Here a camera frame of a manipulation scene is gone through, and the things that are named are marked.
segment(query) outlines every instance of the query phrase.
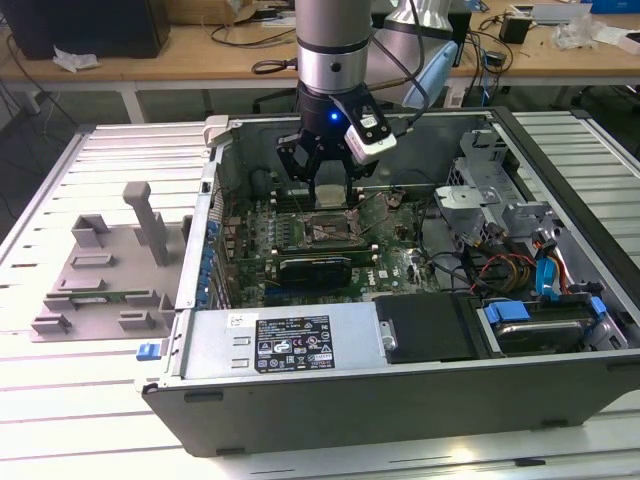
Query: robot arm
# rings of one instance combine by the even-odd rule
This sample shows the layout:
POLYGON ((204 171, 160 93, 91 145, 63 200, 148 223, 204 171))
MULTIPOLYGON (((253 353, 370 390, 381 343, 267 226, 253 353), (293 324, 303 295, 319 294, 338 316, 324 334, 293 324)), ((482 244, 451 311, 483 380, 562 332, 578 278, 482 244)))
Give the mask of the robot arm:
POLYGON ((302 125, 296 135, 279 139, 277 151, 289 177, 309 184, 312 199, 323 161, 342 161, 349 195, 352 182, 372 175, 379 155, 396 146, 374 95, 423 109, 438 96, 456 53, 449 40, 449 5, 450 0, 400 0, 370 46, 371 0, 296 0, 302 125), (398 62, 415 73, 414 80, 398 62), (308 154, 304 165, 294 158, 298 145, 308 154))

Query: floor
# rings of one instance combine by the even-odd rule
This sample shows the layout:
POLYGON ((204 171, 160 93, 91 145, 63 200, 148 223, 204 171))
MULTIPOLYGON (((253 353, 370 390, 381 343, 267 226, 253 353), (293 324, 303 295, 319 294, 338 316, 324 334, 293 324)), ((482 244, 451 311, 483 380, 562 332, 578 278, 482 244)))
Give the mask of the floor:
MULTIPOLYGON (((562 105, 568 110, 571 89, 562 105)), ((251 113, 253 100, 268 92, 258 90, 212 91, 210 97, 218 113, 251 113)), ((511 88, 502 93, 496 105, 512 111, 549 110, 557 93, 551 87, 511 88)), ((35 117, 21 114, 0 132, 0 240, 4 239, 24 210, 47 172, 56 162, 75 127, 55 108, 45 95, 40 95, 41 113, 35 117)), ((480 95, 473 93, 469 106, 480 105, 480 95)), ((206 106, 200 91, 144 92, 142 101, 152 122, 203 120, 206 106)), ((436 105, 441 105, 442 98, 436 105)), ((79 124, 126 123, 127 113, 117 93, 64 93, 58 103, 79 124)), ((593 88, 582 99, 587 110, 630 152, 640 155, 640 114, 632 112, 634 101, 611 87, 593 88)), ((263 113, 289 112, 293 97, 263 104, 263 113)))

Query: green circuit board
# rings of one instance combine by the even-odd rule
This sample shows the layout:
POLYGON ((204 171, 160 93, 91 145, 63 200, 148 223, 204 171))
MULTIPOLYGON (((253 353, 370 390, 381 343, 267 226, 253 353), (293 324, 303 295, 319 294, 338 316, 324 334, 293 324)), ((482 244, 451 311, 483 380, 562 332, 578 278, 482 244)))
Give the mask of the green circuit board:
POLYGON ((295 208, 238 202, 224 222, 234 308, 438 291, 435 275, 416 251, 416 205, 397 200, 392 192, 373 192, 355 207, 321 211, 304 211, 301 202, 295 208), (286 260, 335 257, 351 262, 347 286, 291 292, 278 283, 278 269, 286 260))

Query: warning label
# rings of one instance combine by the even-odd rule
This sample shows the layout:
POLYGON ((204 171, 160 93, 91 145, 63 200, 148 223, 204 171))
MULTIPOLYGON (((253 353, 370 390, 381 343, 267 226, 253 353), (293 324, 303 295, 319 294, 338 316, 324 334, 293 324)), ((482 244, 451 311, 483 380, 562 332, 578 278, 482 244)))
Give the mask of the warning label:
POLYGON ((335 368, 329 317, 295 317, 256 321, 259 373, 335 368))

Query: metal grating table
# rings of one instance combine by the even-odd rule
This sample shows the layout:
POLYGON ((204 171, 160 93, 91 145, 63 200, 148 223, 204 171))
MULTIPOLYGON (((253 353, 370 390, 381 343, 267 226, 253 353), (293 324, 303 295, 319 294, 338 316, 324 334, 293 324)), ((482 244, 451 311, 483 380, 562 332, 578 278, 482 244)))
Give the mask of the metal grating table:
MULTIPOLYGON (((640 266, 640 166, 593 119, 569 112, 516 113, 518 121, 629 257, 640 266)), ((545 200, 521 168, 531 193, 545 200)))
MULTIPOLYGON (((632 248, 640 218, 632 213, 640 180, 629 170, 629 157, 614 142, 598 140, 594 135, 604 135, 589 121, 564 113, 518 118, 579 192, 590 195, 585 200, 618 241, 638 252, 632 248), (619 203, 614 190, 624 191, 627 202, 619 203)), ((76 135, 0 248, 0 478, 84 480, 88 472, 92 478, 154 480, 185 474, 381 478, 389 470, 402 470, 396 475, 405 478, 460 479, 640 474, 640 392, 577 428, 196 459, 136 392, 158 368, 135 360, 141 340, 30 343, 29 324, 72 248, 69 229, 77 214, 101 211, 109 225, 132 223, 120 194, 127 181, 146 180, 152 206, 166 222, 180 221, 193 208, 209 156, 201 132, 202 124, 190 123, 98 127, 76 135), (522 458, 545 464, 517 467, 514 460, 522 458)))

